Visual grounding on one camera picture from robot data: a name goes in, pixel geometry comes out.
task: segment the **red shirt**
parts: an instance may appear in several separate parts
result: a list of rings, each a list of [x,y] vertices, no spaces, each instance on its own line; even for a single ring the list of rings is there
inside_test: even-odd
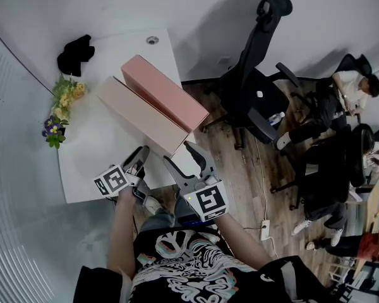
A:
[[[363,234],[361,242],[359,243],[358,258],[367,260],[378,260],[379,253],[379,234]]]

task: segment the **wooden desk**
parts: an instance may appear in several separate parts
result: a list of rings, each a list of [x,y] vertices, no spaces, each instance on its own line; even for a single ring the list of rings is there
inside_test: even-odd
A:
[[[369,198],[366,202],[366,219],[363,228],[363,233],[366,232],[378,232],[379,230],[379,179],[372,189]],[[359,272],[365,265],[366,259],[359,259],[356,265],[354,278],[356,278]]]
[[[146,43],[149,36],[157,36],[155,45]],[[71,109],[66,141],[61,145],[59,166],[66,201],[68,203],[101,199],[92,179],[110,164],[122,163],[138,146],[145,144],[145,136],[119,115],[112,113],[96,96],[95,89],[108,77],[124,82],[121,66],[136,54],[143,56],[159,71],[181,86],[174,54],[167,30],[155,29],[115,35],[94,40],[95,54],[82,63],[81,78],[90,93],[77,100]],[[193,134],[188,140],[195,142]],[[199,175],[200,168],[190,153],[181,145],[172,160],[186,175]],[[145,181],[150,189],[175,184],[162,159],[150,153],[145,164]]]

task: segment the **black t-shirt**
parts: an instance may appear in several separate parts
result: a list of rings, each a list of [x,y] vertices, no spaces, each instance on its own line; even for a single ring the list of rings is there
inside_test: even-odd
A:
[[[134,248],[133,281],[105,268],[83,267],[74,302],[332,301],[299,257],[282,258],[256,271],[234,258],[211,228],[141,232]]]

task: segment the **black pants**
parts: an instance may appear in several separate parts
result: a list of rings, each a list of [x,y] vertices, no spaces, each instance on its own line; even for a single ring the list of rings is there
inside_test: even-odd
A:
[[[326,252],[334,256],[340,257],[356,257],[358,255],[359,244],[361,243],[362,235],[353,235],[351,237],[341,237],[340,242],[335,246],[331,246],[331,239],[324,238],[315,241],[317,249],[324,248]]]
[[[327,89],[326,92],[320,93],[317,100],[317,116],[300,128],[289,132],[292,143],[300,143],[312,137],[317,138],[321,133],[325,133],[331,126],[334,114],[339,105],[340,102],[335,96],[333,89]]]
[[[316,221],[331,214],[331,217],[324,223],[324,226],[330,229],[344,228],[347,221],[347,208],[345,203],[334,203],[323,208],[315,208],[316,205],[318,205],[317,201],[312,203],[310,203],[310,201],[304,202],[304,215],[307,219]]]

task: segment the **flower bouquet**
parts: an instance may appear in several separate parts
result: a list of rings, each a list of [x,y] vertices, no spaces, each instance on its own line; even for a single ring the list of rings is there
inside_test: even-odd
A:
[[[45,121],[42,136],[46,137],[46,142],[50,147],[60,147],[60,143],[65,140],[65,126],[69,124],[70,107],[75,100],[78,100],[87,92],[84,83],[79,83],[69,78],[68,80],[62,75],[56,82],[53,90],[54,105],[51,110],[51,116]]]

